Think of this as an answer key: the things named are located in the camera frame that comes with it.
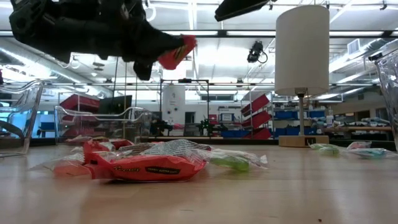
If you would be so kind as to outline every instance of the window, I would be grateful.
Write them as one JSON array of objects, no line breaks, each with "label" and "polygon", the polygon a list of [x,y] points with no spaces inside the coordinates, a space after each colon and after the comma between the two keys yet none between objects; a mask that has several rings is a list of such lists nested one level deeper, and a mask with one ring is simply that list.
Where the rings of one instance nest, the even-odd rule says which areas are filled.
[{"label": "window", "polygon": [[388,120],[388,112],[385,108],[376,109],[376,116],[380,119]]},{"label": "window", "polygon": [[[200,96],[201,100],[207,100],[207,95]],[[210,101],[234,101],[234,95],[209,95]]]},{"label": "window", "polygon": [[363,118],[370,118],[371,112],[370,111],[360,111],[356,112],[356,121],[361,121]]},{"label": "window", "polygon": [[195,123],[195,112],[185,112],[185,124]]},{"label": "window", "polygon": [[152,119],[160,119],[160,111],[151,111]]}]

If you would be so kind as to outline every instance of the ceiling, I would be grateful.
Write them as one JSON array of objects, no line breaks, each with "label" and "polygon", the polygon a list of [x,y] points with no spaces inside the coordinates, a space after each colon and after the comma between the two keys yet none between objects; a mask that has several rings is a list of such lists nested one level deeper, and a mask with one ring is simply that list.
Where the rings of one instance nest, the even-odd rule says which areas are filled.
[{"label": "ceiling", "polygon": [[[150,9],[147,9],[147,17],[151,19],[152,8],[155,16],[150,23],[161,30],[220,30],[220,29],[275,29],[276,19],[284,11],[305,4],[330,3],[330,29],[332,30],[393,30],[398,28],[398,0],[387,0],[388,7],[380,10],[383,1],[377,0],[278,0],[273,4],[272,10],[264,6],[261,10],[243,16],[228,19],[224,22],[216,22],[214,11],[219,0],[151,0]],[[10,30],[8,16],[12,7],[7,0],[0,0],[0,30]],[[265,64],[247,63],[246,57],[249,49],[256,40],[261,40],[265,51],[268,53],[268,61]],[[347,52],[347,44],[353,39],[330,39],[330,63],[333,70],[330,73],[331,82],[350,77],[372,68],[372,63],[357,58],[354,62],[340,63],[335,66],[338,59],[344,57]],[[367,44],[371,39],[363,39],[361,42]],[[197,76],[194,76],[194,64],[192,61],[184,62],[181,68],[186,72],[187,78],[209,79],[215,83],[236,82],[237,78],[243,78],[244,82],[267,83],[274,78],[274,39],[255,38],[198,38]],[[34,63],[41,63],[58,73],[67,73],[66,77],[73,77],[81,82],[100,82],[112,79],[116,74],[118,83],[136,82],[136,75],[132,70],[132,63],[124,63],[121,59],[110,57],[107,61],[99,59],[95,55],[74,54],[74,61],[69,65],[62,65],[52,57],[19,43],[13,38],[1,38],[0,48],[7,45],[8,52],[29,58]],[[103,63],[103,71],[96,71],[93,62]],[[159,82],[160,74],[166,76],[179,76],[178,72],[171,73],[158,65],[153,67],[152,80]],[[362,77],[349,82],[361,82]],[[212,89],[232,89],[234,86],[214,86]],[[117,90],[135,90],[135,86],[117,86]],[[157,86],[139,86],[138,90],[154,90]]]}]

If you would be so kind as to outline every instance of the wooden tabletop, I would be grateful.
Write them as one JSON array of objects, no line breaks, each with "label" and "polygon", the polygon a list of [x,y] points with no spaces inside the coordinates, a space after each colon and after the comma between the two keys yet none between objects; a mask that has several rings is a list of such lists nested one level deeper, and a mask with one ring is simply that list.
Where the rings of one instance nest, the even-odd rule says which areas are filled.
[{"label": "wooden tabletop", "polygon": [[397,223],[398,161],[277,146],[220,148],[266,154],[269,169],[208,165],[189,182],[109,184],[26,171],[65,154],[62,147],[0,158],[1,223]]}]

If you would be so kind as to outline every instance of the transparent container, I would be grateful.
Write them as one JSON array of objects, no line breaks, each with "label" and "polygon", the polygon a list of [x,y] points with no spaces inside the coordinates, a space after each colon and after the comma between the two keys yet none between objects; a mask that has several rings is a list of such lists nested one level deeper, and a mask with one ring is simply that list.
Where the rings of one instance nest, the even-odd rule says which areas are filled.
[{"label": "transparent container", "polygon": [[381,91],[386,101],[386,109],[398,150],[398,50],[376,61]]},{"label": "transparent container", "polygon": [[0,157],[28,153],[44,83],[32,81],[22,88],[0,87]]},{"label": "transparent container", "polygon": [[55,138],[58,143],[75,137],[106,137],[146,142],[150,133],[152,113],[144,108],[130,107],[121,114],[93,114],[54,109]]}]

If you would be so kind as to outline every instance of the metal rack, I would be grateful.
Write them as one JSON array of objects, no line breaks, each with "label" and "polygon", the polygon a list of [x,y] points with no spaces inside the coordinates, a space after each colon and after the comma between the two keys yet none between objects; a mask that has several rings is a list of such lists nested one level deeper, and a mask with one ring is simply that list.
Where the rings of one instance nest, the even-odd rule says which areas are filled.
[{"label": "metal rack", "polygon": [[[250,133],[250,138],[253,139],[255,135],[256,128],[263,128],[268,131],[268,121],[271,119],[269,116],[268,109],[265,110],[265,108],[268,108],[267,105],[269,104],[269,100],[266,97],[266,91],[252,91],[249,90],[249,93],[247,93],[241,100],[241,117],[242,117],[242,128],[246,130],[251,130]],[[243,102],[244,101],[249,101],[249,104],[243,107]],[[247,126],[245,123],[250,120],[250,125]]]},{"label": "metal rack", "polygon": [[[275,94],[271,94],[271,103],[272,104],[274,104],[274,100],[275,100]],[[287,101],[286,101],[286,103],[287,102],[293,102],[293,100],[292,100],[292,98],[291,97],[287,97]],[[285,109],[280,109],[280,108],[275,108],[274,106],[272,107],[272,133],[273,133],[273,137],[274,137],[274,139],[276,138],[276,136],[275,136],[275,131],[276,131],[276,124],[277,124],[277,122],[279,122],[279,121],[300,121],[300,118],[289,118],[289,119],[276,119],[275,118],[275,113],[276,112],[278,112],[278,111],[293,111],[293,112],[299,112],[300,110],[299,109],[297,109],[296,107],[295,108],[285,108]],[[309,109],[306,109],[306,110],[304,110],[303,112],[304,113],[307,113],[307,112],[312,112],[312,111],[325,111],[326,109],[312,109],[312,110],[309,110]]]}]

